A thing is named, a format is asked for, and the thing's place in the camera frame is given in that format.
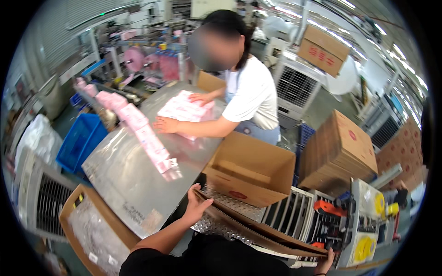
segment diamond plate metal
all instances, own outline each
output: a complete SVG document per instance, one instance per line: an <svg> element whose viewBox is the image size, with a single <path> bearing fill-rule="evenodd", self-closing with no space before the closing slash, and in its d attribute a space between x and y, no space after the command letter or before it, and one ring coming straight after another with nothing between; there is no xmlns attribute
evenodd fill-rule
<svg viewBox="0 0 442 276"><path fill-rule="evenodd" d="M235 231L232 231L230 227L225 226L224 224L215 221L214 218L209 215L204 214L201 219L195 223L194 226L191 227L193 230L201 233L201 234L215 234L219 236L223 236L229 241L233 241L234 239L240 240L247 245L251 245L252 241L248 238L241 236Z"/></svg>
<svg viewBox="0 0 442 276"><path fill-rule="evenodd" d="M233 209L237 211L238 213L256 221L261 222L264 217L264 213L266 211L266 207L259 208L247 203L244 203L240 200L231 198L229 196L226 196L222 193L218 193L213 188L207 186L204 191L202 191L206 195L210 196L211 198L215 199L216 201L220 202L221 204L229 207L230 209Z"/></svg>

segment metal table surface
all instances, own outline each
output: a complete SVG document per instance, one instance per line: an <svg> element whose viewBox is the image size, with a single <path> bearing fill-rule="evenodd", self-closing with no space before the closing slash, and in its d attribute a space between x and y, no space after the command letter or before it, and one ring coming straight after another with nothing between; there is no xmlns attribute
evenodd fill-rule
<svg viewBox="0 0 442 276"><path fill-rule="evenodd" d="M204 93L184 82L163 87L139 109L155 121L157 112L181 90ZM203 120L218 119L226 104L215 106ZM215 153L221 138L190 141L177 134L157 134L178 166L160 174L135 134L121 123L83 163L90 182L114 213L140 238L160 230Z"/></svg>

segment woman's hand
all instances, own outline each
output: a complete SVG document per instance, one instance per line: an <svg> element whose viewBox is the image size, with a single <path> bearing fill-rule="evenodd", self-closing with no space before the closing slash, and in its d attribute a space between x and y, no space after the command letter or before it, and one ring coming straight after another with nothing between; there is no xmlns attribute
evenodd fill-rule
<svg viewBox="0 0 442 276"><path fill-rule="evenodd" d="M153 127L160 129L158 133L175 133L178 131L179 121L168 117L156 117Z"/></svg>
<svg viewBox="0 0 442 276"><path fill-rule="evenodd" d="M328 250L328 256L327 258L323 257L318 261L318 265L316 266L313 273L315 275L317 274L327 274L328 270L333 264L333 260L335 258L335 253L333 253L333 249L330 247Z"/></svg>
<svg viewBox="0 0 442 276"><path fill-rule="evenodd" d="M192 95L189 96L191 102L201 101L200 106L206 105L207 103L213 101L213 99L215 98L216 96L214 96L212 93L207 93L207 94L193 93Z"/></svg>
<svg viewBox="0 0 442 276"><path fill-rule="evenodd" d="M186 212L181 218L189 225L189 227L201 219L204 210L212 205L213 202L212 198L200 202L200 199L198 199L198 197L195 195L193 189L199 190L201 189L201 186L199 183L193 184L187 191L187 198L189 199L189 202L187 203Z"/></svg>

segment white t-shirt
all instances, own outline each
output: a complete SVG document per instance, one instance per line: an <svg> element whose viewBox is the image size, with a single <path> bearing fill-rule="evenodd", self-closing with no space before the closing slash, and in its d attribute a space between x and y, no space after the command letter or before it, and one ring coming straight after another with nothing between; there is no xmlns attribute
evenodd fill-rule
<svg viewBox="0 0 442 276"><path fill-rule="evenodd" d="M231 122L242 122L253 118L262 129L275 129L278 121L278 97L269 69L255 56L247 62L238 80L237 72L226 73L227 90L235 93L222 116Z"/></svg>

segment red logo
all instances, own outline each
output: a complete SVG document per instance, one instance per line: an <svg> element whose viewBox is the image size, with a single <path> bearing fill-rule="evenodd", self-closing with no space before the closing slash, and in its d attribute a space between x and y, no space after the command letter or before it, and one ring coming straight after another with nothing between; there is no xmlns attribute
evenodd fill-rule
<svg viewBox="0 0 442 276"><path fill-rule="evenodd" d="M324 58L325 58L325 53L323 51L320 51L318 58L319 58L320 61L323 61Z"/></svg>
<svg viewBox="0 0 442 276"><path fill-rule="evenodd" d="M236 197L236 198L241 198L241 199L246 199L246 198L247 198L246 195L244 195L244 194L242 194L242 193L240 193L240 192L229 191L229 194L230 194L232 197Z"/></svg>
<svg viewBox="0 0 442 276"><path fill-rule="evenodd" d="M353 139L353 141L356 141L356 135L354 134L353 131L348 130L348 134L350 135L350 137Z"/></svg>
<svg viewBox="0 0 442 276"><path fill-rule="evenodd" d="M309 54L315 56L316 54L318 54L318 48L310 46Z"/></svg>

